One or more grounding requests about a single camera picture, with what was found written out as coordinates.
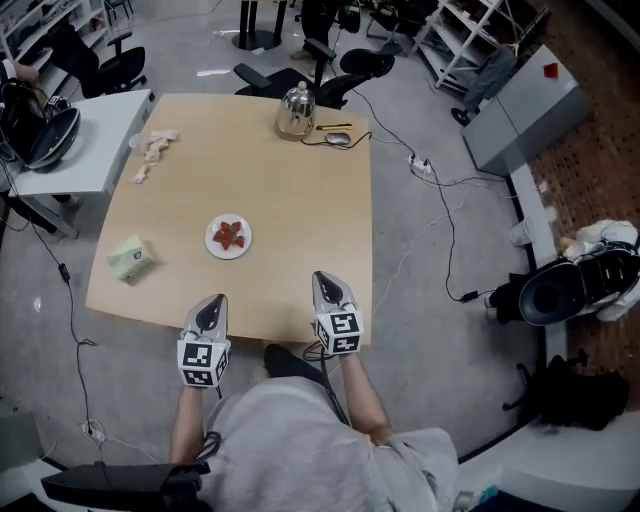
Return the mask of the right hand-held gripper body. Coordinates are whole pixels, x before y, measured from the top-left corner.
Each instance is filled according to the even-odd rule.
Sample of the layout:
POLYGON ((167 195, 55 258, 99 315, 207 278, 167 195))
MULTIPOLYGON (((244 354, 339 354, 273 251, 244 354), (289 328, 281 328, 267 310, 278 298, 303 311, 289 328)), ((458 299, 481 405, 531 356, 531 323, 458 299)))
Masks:
POLYGON ((329 355, 346 355, 360 351, 363 317, 354 305, 333 308, 315 316, 315 334, 329 355))

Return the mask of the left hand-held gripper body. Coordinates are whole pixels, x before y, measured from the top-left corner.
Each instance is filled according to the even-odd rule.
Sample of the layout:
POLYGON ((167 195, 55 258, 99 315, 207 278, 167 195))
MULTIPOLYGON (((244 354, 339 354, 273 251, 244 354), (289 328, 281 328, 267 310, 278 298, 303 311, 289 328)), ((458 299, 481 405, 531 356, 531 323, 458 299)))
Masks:
POLYGON ((183 383, 194 388, 218 388, 229 363, 231 342, 218 331, 202 334, 194 324, 177 341, 177 366, 183 383))

